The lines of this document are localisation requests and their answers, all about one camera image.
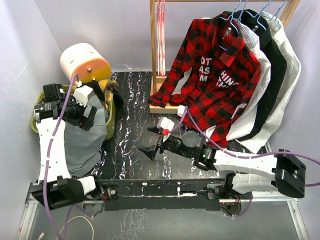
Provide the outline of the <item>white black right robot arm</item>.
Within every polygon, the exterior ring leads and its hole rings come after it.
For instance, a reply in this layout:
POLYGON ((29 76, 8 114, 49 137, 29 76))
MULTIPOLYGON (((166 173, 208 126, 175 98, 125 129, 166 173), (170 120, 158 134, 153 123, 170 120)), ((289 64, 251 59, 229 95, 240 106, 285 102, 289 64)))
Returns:
POLYGON ((248 192, 279 192, 291 198, 305 196, 306 166, 289 151, 262 156, 219 150, 206 144, 205 138, 195 131, 185 132, 181 138, 164 131, 156 144, 139 147, 150 160, 157 153, 169 151, 192 159, 193 165, 203 171, 227 171, 217 195, 235 198, 248 192))

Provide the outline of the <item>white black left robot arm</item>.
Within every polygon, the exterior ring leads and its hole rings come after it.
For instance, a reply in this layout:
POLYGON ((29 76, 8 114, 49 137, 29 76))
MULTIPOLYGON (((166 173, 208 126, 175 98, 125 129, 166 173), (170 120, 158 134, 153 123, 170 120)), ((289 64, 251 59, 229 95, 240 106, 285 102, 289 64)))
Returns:
POLYGON ((85 131, 94 125, 98 109, 88 105, 93 93, 86 85, 77 85, 71 94, 61 84, 47 84, 43 86, 43 99, 34 106, 41 167, 38 185, 31 194, 48 211, 81 203, 86 195, 93 200, 103 195, 104 188, 94 176, 72 177, 65 153, 66 123, 85 131))

